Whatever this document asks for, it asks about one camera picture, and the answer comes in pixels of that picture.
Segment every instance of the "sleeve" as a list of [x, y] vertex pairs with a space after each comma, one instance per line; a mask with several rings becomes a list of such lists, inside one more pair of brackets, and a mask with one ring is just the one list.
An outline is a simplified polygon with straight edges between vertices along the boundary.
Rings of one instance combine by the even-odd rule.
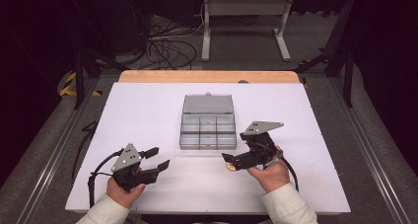
[[274, 224], [317, 223], [316, 213], [291, 183], [264, 194], [262, 200]]
[[122, 224], [128, 214], [129, 209], [103, 194], [77, 224]]

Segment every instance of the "white tabletop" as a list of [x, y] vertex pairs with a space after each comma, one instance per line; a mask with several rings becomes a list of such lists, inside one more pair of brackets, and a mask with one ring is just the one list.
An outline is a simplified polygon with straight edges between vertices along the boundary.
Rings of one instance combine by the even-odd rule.
[[[299, 181], [301, 196], [316, 211], [350, 212], [314, 112], [302, 84], [115, 83], [96, 134], [68, 197], [66, 209], [89, 209], [87, 181], [98, 164], [129, 142], [160, 153], [143, 160], [143, 170], [170, 159], [155, 184], [146, 187], [132, 210], [161, 214], [265, 214], [264, 193], [247, 171], [230, 172], [222, 152], [239, 155], [248, 147], [238, 135], [237, 150], [183, 151], [179, 148], [185, 95], [232, 95], [237, 133], [254, 120], [281, 121], [269, 131], [280, 145]], [[116, 158], [101, 172], [110, 173]], [[96, 178], [96, 199], [105, 192], [108, 177]]]

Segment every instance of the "hand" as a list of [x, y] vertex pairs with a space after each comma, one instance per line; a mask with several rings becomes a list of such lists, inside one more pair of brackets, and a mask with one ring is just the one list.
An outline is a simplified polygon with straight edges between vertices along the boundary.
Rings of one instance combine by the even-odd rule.
[[115, 202], [129, 209], [132, 206], [132, 203], [142, 194], [144, 188], [145, 185], [140, 184], [131, 192], [126, 192], [125, 189], [117, 185], [113, 177], [110, 177], [107, 181], [106, 194]]
[[279, 160], [265, 170], [259, 170], [256, 167], [246, 169], [250, 175], [258, 180], [266, 192], [271, 192], [290, 182], [289, 170], [283, 160]]

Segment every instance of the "cable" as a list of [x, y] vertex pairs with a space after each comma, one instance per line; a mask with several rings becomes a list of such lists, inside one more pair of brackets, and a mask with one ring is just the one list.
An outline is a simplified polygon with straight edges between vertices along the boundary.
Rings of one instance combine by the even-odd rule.
[[123, 152], [123, 148], [120, 149], [117, 152], [112, 153], [110, 156], [108, 156], [106, 159], [104, 159], [99, 165], [98, 167], [91, 173], [92, 175], [89, 177], [89, 181], [87, 183], [87, 185], [89, 186], [89, 199], [90, 199], [90, 207], [93, 207], [93, 205], [95, 205], [95, 179], [97, 175], [100, 175], [102, 173], [99, 173], [99, 170], [101, 169], [101, 167], [110, 159], [112, 159], [113, 157], [116, 156], [120, 156], [120, 154], [122, 154]]
[[283, 160], [283, 162], [285, 162], [286, 166], [289, 168], [289, 171], [292, 174], [293, 179], [295, 180], [295, 188], [296, 188], [297, 191], [299, 191], [298, 178], [296, 177], [295, 170], [293, 170], [290, 163], [284, 157], [282, 157], [282, 160]]
[[79, 146], [79, 149], [77, 151], [77, 156], [76, 156], [76, 159], [75, 159], [74, 164], [73, 164], [73, 171], [71, 173], [71, 186], [75, 182], [76, 166], [77, 166], [77, 162], [78, 162], [78, 159], [80, 157], [81, 151], [82, 151], [84, 145], [86, 144], [87, 139], [90, 137], [90, 140], [92, 140], [93, 135], [96, 132], [97, 126], [98, 126], [98, 123], [96, 121], [93, 121], [93, 122], [89, 123], [87, 126], [85, 126], [84, 128], [81, 129], [82, 131], [88, 131], [88, 133], [84, 136], [84, 138], [83, 138], [83, 140], [82, 140], [82, 142]]

